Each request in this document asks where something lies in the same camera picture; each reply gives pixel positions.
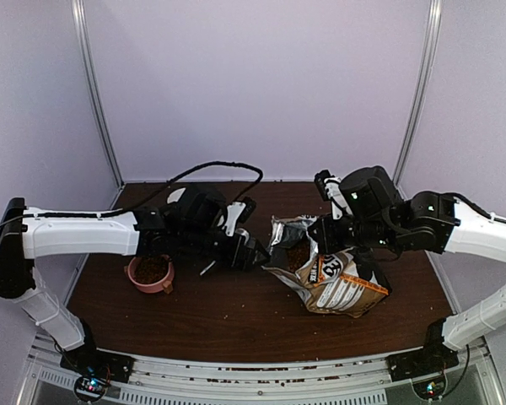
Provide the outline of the dog food bag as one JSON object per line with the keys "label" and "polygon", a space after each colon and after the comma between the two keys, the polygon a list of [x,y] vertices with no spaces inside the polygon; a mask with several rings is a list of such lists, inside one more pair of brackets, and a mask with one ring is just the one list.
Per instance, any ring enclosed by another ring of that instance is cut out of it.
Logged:
{"label": "dog food bag", "polygon": [[307,311],[359,318],[390,296],[392,288],[370,251],[348,248],[320,254],[307,227],[315,216],[272,218],[263,269],[288,286]]}

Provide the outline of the metal scoop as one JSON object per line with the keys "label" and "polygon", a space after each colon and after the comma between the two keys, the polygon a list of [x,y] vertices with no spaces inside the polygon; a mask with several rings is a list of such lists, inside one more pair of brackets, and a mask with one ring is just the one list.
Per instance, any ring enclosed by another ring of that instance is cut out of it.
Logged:
{"label": "metal scoop", "polygon": [[210,262],[205,268],[203,268],[200,273],[199,273],[199,276],[202,277],[203,275],[205,275],[210,269],[212,269],[214,267],[214,265],[216,264],[217,262],[216,261],[212,261]]}

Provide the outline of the pink pet bowl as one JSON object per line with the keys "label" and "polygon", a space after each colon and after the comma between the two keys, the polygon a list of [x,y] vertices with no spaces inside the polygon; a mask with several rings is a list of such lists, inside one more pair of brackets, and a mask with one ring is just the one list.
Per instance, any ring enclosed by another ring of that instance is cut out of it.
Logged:
{"label": "pink pet bowl", "polygon": [[145,294],[171,294],[174,290],[174,264],[167,255],[134,257],[124,267],[124,273]]}

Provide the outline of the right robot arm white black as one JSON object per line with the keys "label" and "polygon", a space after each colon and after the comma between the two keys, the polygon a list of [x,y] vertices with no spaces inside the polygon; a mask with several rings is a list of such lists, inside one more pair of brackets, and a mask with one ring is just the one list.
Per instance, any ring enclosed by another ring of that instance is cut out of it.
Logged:
{"label": "right robot arm white black", "polygon": [[[347,248],[437,254],[463,253],[506,263],[506,218],[489,213],[456,192],[419,192],[404,199],[382,166],[365,167],[339,178],[322,170],[315,186],[331,213],[308,228],[321,254]],[[506,324],[506,284],[470,309],[436,322],[416,366],[435,371],[448,349],[459,351]]]}

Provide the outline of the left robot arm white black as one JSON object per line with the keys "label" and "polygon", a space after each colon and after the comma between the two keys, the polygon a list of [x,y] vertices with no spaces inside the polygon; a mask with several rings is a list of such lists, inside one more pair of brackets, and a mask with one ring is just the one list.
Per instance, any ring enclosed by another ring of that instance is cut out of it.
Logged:
{"label": "left robot arm white black", "polygon": [[249,198],[227,202],[210,186],[172,191],[160,208],[58,212],[12,199],[0,224],[0,297],[13,300],[87,375],[104,368],[89,326],[59,302],[35,268],[35,259],[72,254],[156,257],[205,256],[248,271],[270,255],[241,225],[256,208]]}

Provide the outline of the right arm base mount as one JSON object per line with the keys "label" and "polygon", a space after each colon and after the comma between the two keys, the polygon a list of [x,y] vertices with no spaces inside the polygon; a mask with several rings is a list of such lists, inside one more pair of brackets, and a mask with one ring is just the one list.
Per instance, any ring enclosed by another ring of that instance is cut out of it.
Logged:
{"label": "right arm base mount", "polygon": [[392,381],[414,379],[424,375],[440,373],[459,364],[458,354],[450,349],[426,350],[420,348],[386,358]]}

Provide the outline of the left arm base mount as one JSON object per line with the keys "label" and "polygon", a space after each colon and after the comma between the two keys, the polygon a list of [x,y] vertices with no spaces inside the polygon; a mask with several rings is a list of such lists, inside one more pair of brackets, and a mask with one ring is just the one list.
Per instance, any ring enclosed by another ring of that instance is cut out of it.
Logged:
{"label": "left arm base mount", "polygon": [[127,383],[132,373],[134,358],[125,354],[115,354],[97,350],[95,356],[79,358],[73,354],[62,355],[60,366],[76,371],[80,375],[95,377],[102,381]]}

